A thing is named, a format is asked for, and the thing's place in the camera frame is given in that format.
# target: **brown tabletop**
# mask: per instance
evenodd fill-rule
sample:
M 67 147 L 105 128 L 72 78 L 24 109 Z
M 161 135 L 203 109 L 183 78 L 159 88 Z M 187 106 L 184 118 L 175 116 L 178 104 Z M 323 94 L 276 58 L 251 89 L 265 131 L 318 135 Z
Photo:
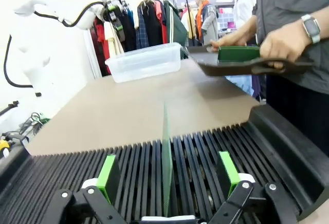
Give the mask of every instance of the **brown tabletop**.
M 258 102 L 225 78 L 209 78 L 192 60 L 179 72 L 87 84 L 28 145 L 32 155 L 113 147 L 162 138 L 163 107 L 170 135 L 241 123 Z M 327 223 L 329 202 L 302 224 Z

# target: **plastic container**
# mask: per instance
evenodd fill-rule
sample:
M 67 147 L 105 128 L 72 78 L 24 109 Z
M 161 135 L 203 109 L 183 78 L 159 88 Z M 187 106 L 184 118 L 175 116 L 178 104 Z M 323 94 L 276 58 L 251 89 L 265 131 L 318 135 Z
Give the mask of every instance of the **plastic container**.
M 105 61 L 117 83 L 178 71 L 180 44 L 169 43 L 119 54 Z

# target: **gray coat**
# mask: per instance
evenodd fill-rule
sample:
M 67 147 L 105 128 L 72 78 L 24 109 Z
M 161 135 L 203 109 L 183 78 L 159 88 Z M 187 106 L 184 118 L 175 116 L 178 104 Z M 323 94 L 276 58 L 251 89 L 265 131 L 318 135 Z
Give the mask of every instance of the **gray coat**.
M 210 44 L 210 40 L 218 40 L 217 15 L 215 6 L 208 4 L 202 10 L 202 27 L 207 33 L 202 34 L 203 44 Z
M 269 32 L 327 6 L 329 0 L 257 0 L 254 13 L 259 43 Z M 314 62 L 314 68 L 303 75 L 287 78 L 305 88 L 329 94 L 329 40 L 308 46 L 303 55 Z

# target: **black pants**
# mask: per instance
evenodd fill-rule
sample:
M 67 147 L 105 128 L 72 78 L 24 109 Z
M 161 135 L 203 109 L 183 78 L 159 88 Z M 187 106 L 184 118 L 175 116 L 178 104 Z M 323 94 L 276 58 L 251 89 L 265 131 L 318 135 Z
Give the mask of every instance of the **black pants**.
M 266 101 L 329 156 L 329 95 L 267 76 Z

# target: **white watch strap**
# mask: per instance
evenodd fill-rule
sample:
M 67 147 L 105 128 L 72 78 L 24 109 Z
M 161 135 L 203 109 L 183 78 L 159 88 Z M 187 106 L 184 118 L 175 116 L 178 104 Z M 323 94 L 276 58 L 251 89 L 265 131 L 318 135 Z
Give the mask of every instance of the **white watch strap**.
M 301 19 L 302 19 L 303 22 L 305 22 L 306 20 L 310 20 L 310 19 L 312 19 L 312 16 L 309 15 L 309 14 L 306 14 L 306 15 L 302 16 Z M 314 44 L 314 43 L 318 43 L 318 42 L 320 41 L 320 39 L 321 39 L 321 38 L 320 38 L 320 34 L 315 35 L 315 36 L 310 36 L 310 38 L 311 38 L 313 44 Z

